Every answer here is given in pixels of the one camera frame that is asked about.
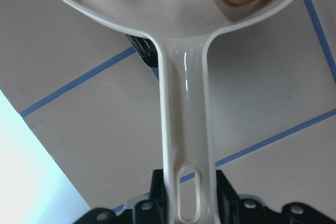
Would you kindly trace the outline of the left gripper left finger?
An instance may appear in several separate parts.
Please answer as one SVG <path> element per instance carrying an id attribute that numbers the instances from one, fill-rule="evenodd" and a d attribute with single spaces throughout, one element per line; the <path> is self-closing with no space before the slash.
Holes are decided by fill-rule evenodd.
<path id="1" fill-rule="evenodd" d="M 153 171 L 148 196 L 137 199 L 123 213 L 127 214 L 124 223 L 167 223 L 167 195 L 162 169 Z"/>

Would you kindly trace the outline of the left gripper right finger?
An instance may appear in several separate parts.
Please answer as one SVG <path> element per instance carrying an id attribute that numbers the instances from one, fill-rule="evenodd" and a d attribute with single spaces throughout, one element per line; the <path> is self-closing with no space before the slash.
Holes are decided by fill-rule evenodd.
<path id="1" fill-rule="evenodd" d="M 241 198 L 221 170 L 216 171 L 216 183 L 221 223 L 267 223 L 262 204 L 251 197 Z"/>

